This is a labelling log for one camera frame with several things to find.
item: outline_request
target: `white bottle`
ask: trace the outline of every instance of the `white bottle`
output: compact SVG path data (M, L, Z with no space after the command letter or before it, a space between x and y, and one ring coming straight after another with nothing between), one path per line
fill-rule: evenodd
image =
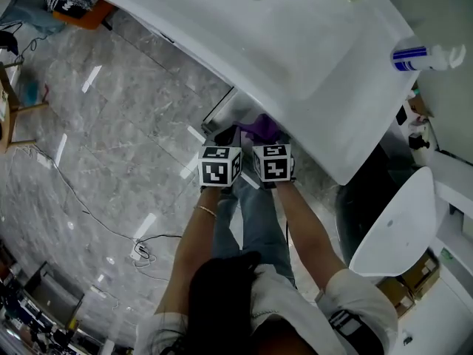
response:
M436 44L432 47L413 47L396 50L391 55L391 62L398 71L437 70L445 71L463 63L466 55L465 45L449 50Z

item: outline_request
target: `white sink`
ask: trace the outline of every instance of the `white sink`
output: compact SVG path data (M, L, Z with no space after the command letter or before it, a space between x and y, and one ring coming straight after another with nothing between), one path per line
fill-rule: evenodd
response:
M389 55L412 31L389 0L108 0L246 92L340 184L417 78Z

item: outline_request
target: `black and white pattern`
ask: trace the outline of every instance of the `black and white pattern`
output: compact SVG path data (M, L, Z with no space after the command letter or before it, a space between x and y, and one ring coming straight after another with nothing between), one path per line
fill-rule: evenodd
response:
M283 145L265 146L263 148L263 155L265 157L279 157L286 154L286 147Z
M261 176L261 161L255 152L253 153L253 166L258 176Z
M202 162L202 179L204 183L226 184L228 179L228 163Z
M287 159L265 159L263 166L266 180L278 180L287 177Z
M242 169L242 154L239 153L235 159L231 162L231 181L233 182L240 173Z
M228 159L230 149L228 147L206 147L202 158Z

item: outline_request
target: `purple cloth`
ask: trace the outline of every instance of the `purple cloth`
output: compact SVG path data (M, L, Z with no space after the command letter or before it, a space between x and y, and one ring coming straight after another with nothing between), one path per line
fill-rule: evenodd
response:
M235 121L234 125L241 128L242 132L246 132L246 138L250 138L254 143L274 145L282 134L276 122L265 113L259 115L252 124L242 124Z

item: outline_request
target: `shirt sleeve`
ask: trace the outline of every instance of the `shirt sleeve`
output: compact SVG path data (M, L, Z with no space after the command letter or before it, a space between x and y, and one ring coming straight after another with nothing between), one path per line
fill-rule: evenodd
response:
M349 269L332 276L318 307L326 316L346 309L359 315L383 342L386 352L398 338L398 315L392 303L369 280Z
M134 354L161 354L184 335L187 322L187 316L178 313L155 314L141 320L136 327Z

